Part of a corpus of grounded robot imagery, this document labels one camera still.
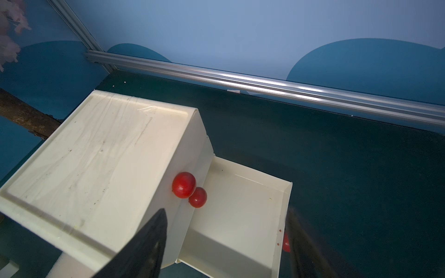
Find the cream drawer cabinet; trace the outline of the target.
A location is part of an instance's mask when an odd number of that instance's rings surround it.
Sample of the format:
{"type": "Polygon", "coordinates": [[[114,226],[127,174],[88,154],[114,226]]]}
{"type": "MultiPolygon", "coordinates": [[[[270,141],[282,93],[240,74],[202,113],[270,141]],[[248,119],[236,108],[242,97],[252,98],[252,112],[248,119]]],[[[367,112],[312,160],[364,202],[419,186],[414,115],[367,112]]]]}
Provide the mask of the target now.
{"type": "Polygon", "coordinates": [[[194,213],[173,180],[202,186],[213,157],[198,109],[95,90],[1,187],[1,212],[98,271],[164,209],[167,267],[194,213]]]}

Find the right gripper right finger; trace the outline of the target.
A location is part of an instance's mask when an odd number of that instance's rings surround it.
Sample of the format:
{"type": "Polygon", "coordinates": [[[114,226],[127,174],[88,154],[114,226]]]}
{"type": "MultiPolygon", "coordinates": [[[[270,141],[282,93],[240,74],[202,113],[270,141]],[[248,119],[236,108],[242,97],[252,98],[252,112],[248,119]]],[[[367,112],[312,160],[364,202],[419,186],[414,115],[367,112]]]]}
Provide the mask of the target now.
{"type": "Polygon", "coordinates": [[[295,209],[286,215],[293,278],[360,278],[362,274],[337,252],[295,209]]]}

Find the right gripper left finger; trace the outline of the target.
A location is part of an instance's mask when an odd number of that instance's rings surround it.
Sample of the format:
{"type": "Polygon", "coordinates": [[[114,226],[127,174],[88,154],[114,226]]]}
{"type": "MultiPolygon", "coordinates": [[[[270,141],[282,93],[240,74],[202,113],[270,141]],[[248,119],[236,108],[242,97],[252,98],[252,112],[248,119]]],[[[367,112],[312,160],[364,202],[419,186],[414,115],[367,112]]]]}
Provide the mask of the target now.
{"type": "Polygon", "coordinates": [[[167,240],[168,219],[159,209],[95,278],[157,278],[167,240]]]}

